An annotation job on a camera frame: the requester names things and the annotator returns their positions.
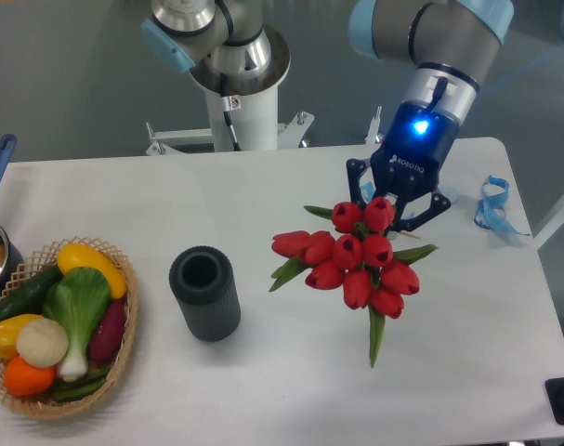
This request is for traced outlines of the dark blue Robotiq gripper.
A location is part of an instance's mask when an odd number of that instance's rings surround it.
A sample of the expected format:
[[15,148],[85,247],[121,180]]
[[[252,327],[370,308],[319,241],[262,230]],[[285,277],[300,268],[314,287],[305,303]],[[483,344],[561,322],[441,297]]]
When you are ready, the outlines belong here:
[[[437,186],[439,171],[458,133],[459,124],[451,118],[434,111],[428,113],[410,102],[402,103],[371,160],[347,160],[350,200],[366,206],[375,194],[392,194],[409,203],[431,192],[427,210],[395,224],[395,231],[417,230],[452,206]],[[370,168],[374,178],[362,182]]]

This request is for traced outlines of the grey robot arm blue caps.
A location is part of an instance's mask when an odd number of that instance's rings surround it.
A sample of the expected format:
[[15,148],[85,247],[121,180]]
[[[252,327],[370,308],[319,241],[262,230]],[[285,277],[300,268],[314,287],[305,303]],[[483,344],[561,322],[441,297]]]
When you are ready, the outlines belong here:
[[347,162],[350,199],[364,206],[370,171],[377,197],[395,198],[393,231],[411,231],[451,202],[439,172],[501,48],[514,15],[510,1],[359,1],[348,35],[355,51],[410,60],[416,72],[379,148]]

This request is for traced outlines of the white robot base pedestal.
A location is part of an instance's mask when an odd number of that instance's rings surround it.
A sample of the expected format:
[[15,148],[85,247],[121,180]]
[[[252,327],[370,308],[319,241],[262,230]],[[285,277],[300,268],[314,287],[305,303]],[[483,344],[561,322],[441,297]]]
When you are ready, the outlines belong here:
[[303,145],[314,117],[301,111],[287,125],[279,121],[278,88],[291,56],[264,23],[261,2],[153,1],[141,35],[162,64],[202,89],[215,151]]

